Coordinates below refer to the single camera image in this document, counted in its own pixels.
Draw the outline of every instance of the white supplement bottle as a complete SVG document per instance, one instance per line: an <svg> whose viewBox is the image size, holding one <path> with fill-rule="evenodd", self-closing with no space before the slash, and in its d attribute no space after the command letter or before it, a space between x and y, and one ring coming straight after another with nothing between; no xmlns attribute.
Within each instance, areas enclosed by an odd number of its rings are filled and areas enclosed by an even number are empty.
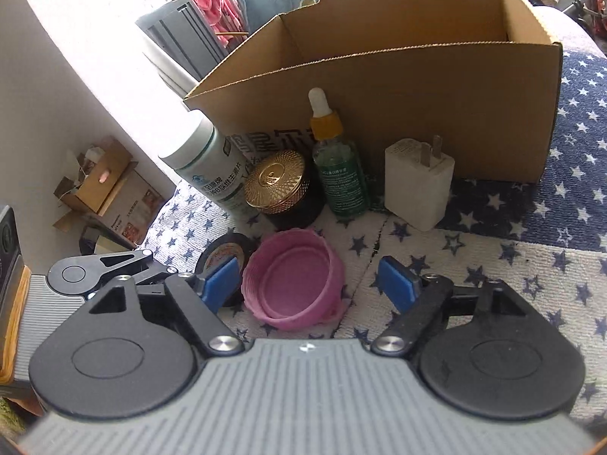
<svg viewBox="0 0 607 455"><path fill-rule="evenodd" d="M186 122L171 133L162 161L236 219L257 213L245 200L251 164L201 111L189 111Z"/></svg>

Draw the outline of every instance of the white charger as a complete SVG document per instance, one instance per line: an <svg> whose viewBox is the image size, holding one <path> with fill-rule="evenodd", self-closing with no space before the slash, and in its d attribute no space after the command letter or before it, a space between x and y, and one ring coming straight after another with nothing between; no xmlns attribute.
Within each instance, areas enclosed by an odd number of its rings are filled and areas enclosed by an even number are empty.
<svg viewBox="0 0 607 455"><path fill-rule="evenodd" d="M435 135L432 148L405 138L385 150L385 207L420 231L445 216L455 161L441 147Z"/></svg>

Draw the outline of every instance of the green label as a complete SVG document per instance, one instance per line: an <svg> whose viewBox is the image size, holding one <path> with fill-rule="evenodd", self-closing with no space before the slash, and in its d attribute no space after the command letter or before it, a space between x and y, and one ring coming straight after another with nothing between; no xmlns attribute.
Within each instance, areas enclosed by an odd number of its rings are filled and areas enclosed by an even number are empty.
<svg viewBox="0 0 607 455"><path fill-rule="evenodd" d="M350 217L367 209L363 175L356 158L319 166L318 170L327 201L335 215Z"/></svg>

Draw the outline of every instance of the dropper bottle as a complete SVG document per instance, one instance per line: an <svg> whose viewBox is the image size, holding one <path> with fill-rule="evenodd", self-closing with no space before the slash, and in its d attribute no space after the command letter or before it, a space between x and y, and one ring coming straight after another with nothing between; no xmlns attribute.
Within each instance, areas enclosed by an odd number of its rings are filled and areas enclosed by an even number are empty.
<svg viewBox="0 0 607 455"><path fill-rule="evenodd" d="M338 114L327 103L323 89L308 94L313 116L310 127L317 143L312 150L327 202L338 219L351 219L369 207L364 174L353 142L342 135Z"/></svg>

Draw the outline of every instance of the white bottle cap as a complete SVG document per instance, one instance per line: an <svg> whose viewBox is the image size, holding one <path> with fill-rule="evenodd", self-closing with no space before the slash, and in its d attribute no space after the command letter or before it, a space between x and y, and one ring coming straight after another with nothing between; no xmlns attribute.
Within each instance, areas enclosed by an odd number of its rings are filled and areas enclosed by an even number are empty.
<svg viewBox="0 0 607 455"><path fill-rule="evenodd" d="M182 169L206 147L215 127L202 111L187 112L186 121L171 127L159 158L173 169Z"/></svg>
<svg viewBox="0 0 607 455"><path fill-rule="evenodd" d="M308 98L312 105L312 111L314 112L314 118L322 118L323 116L330 115L333 110L329 107L327 102L327 96L323 89L314 87L308 92Z"/></svg>

